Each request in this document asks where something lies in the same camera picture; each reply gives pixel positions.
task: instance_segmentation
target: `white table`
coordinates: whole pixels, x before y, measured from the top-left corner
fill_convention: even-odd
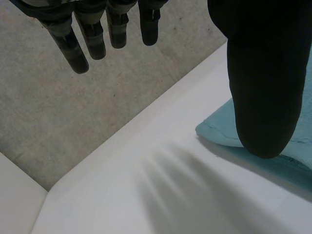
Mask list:
[[[310,234],[310,202],[196,136],[230,98],[223,45],[62,178],[32,234]]]

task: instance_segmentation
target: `concrete floor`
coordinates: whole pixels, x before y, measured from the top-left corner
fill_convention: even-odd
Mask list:
[[[128,42],[90,58],[74,73],[49,33],[8,0],[0,3],[0,151],[49,190],[100,144],[220,47],[207,0],[170,0],[161,9],[159,40],[141,41],[138,7],[129,12]]]

